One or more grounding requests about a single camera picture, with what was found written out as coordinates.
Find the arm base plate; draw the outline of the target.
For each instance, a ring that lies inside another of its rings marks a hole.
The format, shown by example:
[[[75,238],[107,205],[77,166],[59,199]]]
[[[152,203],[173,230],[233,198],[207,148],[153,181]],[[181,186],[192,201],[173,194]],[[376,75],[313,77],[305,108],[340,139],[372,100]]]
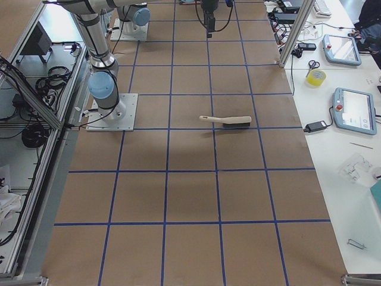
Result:
[[[120,30],[120,19],[116,18],[111,33],[110,40],[113,42],[119,41],[146,41],[148,34],[147,23],[144,26],[137,26],[134,22],[123,24],[123,30]]]
[[[98,109],[90,113],[86,130],[89,132],[116,132],[133,131],[135,125],[136,109],[138,105],[138,94],[119,94],[119,103],[113,112],[107,116],[109,111],[99,109],[95,100],[92,108]]]

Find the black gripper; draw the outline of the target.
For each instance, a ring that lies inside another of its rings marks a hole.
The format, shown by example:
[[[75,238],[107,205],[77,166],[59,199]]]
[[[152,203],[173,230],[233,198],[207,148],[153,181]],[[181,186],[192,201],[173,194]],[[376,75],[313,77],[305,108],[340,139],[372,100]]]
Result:
[[[218,0],[201,0],[201,8],[203,17],[207,19],[207,38],[212,38],[212,33],[215,31],[216,20],[214,12],[218,8]]]

